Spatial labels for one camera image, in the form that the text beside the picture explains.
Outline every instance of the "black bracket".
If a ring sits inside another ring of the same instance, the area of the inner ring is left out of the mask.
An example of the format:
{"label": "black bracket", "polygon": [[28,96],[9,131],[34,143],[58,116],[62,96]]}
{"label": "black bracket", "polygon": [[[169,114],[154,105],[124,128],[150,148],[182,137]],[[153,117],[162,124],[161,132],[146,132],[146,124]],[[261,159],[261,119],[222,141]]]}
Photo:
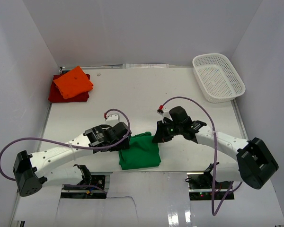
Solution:
{"label": "black bracket", "polygon": [[[78,185],[96,185],[101,189],[105,189],[105,175],[92,175],[85,165],[74,165],[82,173],[82,181]],[[78,187],[71,185],[64,185],[64,190],[78,190]]]}
{"label": "black bracket", "polygon": [[[123,136],[127,133],[128,127],[124,122],[119,122],[114,127],[109,125],[99,125],[91,129],[86,130],[83,135],[87,136],[90,144],[90,147],[103,147],[112,145],[120,141]],[[122,149],[129,149],[131,133],[127,136],[123,142],[114,146],[110,149],[103,150],[93,150],[93,153],[104,152],[104,151],[119,151]]]}
{"label": "black bracket", "polygon": [[21,197],[35,194],[42,188],[42,184],[47,181],[46,177],[38,178],[35,174],[36,167],[32,167],[30,158],[32,156],[27,154],[27,151],[21,151],[17,154],[13,172]]}
{"label": "black bracket", "polygon": [[279,169],[267,146],[259,138],[254,138],[245,148],[239,149],[237,160],[243,181],[254,189],[262,188]]}

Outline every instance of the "white enclosure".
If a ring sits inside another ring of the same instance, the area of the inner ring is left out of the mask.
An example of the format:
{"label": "white enclosure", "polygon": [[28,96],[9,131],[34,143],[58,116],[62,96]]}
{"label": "white enclosure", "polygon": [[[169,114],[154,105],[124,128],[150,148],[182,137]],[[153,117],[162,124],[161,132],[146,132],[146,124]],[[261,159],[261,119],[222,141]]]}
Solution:
{"label": "white enclosure", "polygon": [[[272,183],[284,214],[284,0],[0,0],[0,150],[41,136],[58,66],[191,66],[213,52],[246,85],[239,108],[249,137],[262,138],[280,166]],[[36,145],[8,149],[4,171],[12,175],[15,155]],[[16,189],[0,175],[0,227]]]}

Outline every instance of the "orange cloth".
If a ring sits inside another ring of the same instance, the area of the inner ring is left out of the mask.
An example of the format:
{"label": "orange cloth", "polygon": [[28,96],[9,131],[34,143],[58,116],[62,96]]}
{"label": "orange cloth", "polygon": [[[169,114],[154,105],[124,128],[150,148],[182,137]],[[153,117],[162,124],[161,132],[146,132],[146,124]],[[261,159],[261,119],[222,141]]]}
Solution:
{"label": "orange cloth", "polygon": [[80,66],[65,73],[58,79],[54,79],[53,82],[56,84],[64,99],[73,98],[78,94],[93,89],[93,84],[87,78]]}

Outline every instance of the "white tabletop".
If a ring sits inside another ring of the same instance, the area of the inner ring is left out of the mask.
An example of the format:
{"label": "white tabletop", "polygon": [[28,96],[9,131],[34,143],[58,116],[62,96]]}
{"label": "white tabletop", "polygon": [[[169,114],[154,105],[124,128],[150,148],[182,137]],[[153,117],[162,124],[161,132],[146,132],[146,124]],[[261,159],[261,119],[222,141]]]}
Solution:
{"label": "white tabletop", "polygon": [[[155,133],[156,121],[161,119],[156,110],[160,104],[173,96],[186,96],[196,100],[212,116],[218,131],[241,138],[240,128],[231,102],[220,104],[207,102],[198,87],[191,68],[95,69],[85,70],[85,72],[90,74],[90,80],[94,84],[94,89],[89,93],[88,102],[53,104],[44,138],[69,141],[86,129],[103,124],[103,113],[110,108],[120,109],[128,115],[133,135],[145,131]],[[187,100],[173,100],[166,107],[171,109],[178,105],[184,107],[193,120],[201,120],[209,124],[209,120],[202,110]],[[52,144],[42,143],[41,150],[51,147],[53,147]],[[181,136],[175,137],[171,142],[160,144],[159,147],[160,166],[158,168],[143,169],[143,171],[199,171],[206,169],[213,162],[212,148],[186,141]],[[234,160],[222,153],[218,154],[218,161],[221,163],[234,162]],[[86,165],[90,171],[95,172],[121,171],[117,152],[98,152],[61,167],[73,166],[74,163]],[[58,204],[59,190],[58,188],[57,195],[53,195],[56,204],[49,205],[36,214],[34,213],[35,204],[42,203],[44,197],[49,198],[50,192],[47,192],[45,188],[42,189],[36,194],[38,195],[36,196],[37,199],[34,200],[33,196],[31,197],[31,203],[20,199],[18,207],[24,207],[26,211],[24,216],[22,215],[21,218],[15,220],[27,219],[26,225],[28,227],[35,227],[38,222],[42,226],[44,220],[49,220],[51,216],[54,222],[55,218],[57,218],[56,211],[61,212],[64,203],[67,203],[67,210],[72,214],[72,217],[81,217],[83,211],[80,208],[84,207],[82,204],[86,204],[89,208],[96,207],[88,211],[88,217],[98,217],[100,213],[101,220],[105,220],[106,223],[116,223],[116,220],[120,219],[122,224],[116,226],[133,226],[131,220],[136,218],[136,214],[130,212],[133,207],[129,205],[131,201],[127,201],[126,198],[124,200],[89,201],[61,199]],[[243,184],[235,192],[235,200],[225,201],[216,217],[211,215],[210,201],[190,201],[190,205],[192,224],[194,223],[198,227],[274,226],[284,224],[284,218],[270,181],[261,190],[254,190]],[[93,222],[94,219],[91,221],[91,226],[111,226],[104,223],[100,225],[98,221]]]}
{"label": "white tabletop", "polygon": [[[237,119],[231,102],[212,104],[205,100],[192,68],[181,69],[114,69],[85,70],[90,74],[94,89],[86,103],[52,104],[44,138],[69,141],[85,130],[104,123],[103,113],[117,108],[127,114],[131,121],[132,135],[145,131],[153,134],[156,122],[161,119],[157,109],[167,99],[186,96],[200,103],[211,115],[216,130],[241,138]],[[187,100],[173,100],[166,105],[186,109],[192,120],[201,120],[210,125],[203,111]],[[42,143],[41,150],[53,147]],[[143,171],[199,171],[205,170],[213,162],[213,149],[175,137],[171,142],[159,144],[161,163],[158,168]],[[233,159],[218,154],[220,163],[234,162]],[[121,171],[118,152],[96,153],[77,159],[74,163],[86,165],[90,171]]]}

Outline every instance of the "folded cloth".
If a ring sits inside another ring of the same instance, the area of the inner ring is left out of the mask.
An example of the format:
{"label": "folded cloth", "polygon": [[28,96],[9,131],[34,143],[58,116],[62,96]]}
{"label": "folded cloth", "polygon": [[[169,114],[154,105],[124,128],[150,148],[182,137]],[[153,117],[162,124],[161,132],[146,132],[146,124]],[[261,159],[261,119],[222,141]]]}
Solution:
{"label": "folded cloth", "polygon": [[87,92],[93,89],[93,84],[86,77],[80,66],[65,73],[53,82],[58,87],[64,99],[73,98],[78,94]]}
{"label": "folded cloth", "polygon": [[[63,76],[64,74],[61,75],[54,75],[53,76],[53,80],[54,79],[58,79],[59,77]],[[51,84],[51,91],[49,93],[49,97],[48,97],[48,101],[50,101],[51,103],[72,103],[72,102],[86,102],[89,98],[89,93],[87,92],[83,92],[73,98],[68,98],[68,99],[64,99],[63,96],[61,95],[59,89],[56,87],[55,83],[52,82]]]}
{"label": "folded cloth", "polygon": [[123,170],[159,166],[159,147],[157,143],[152,143],[152,138],[149,131],[131,137],[130,148],[119,151],[119,164]]}

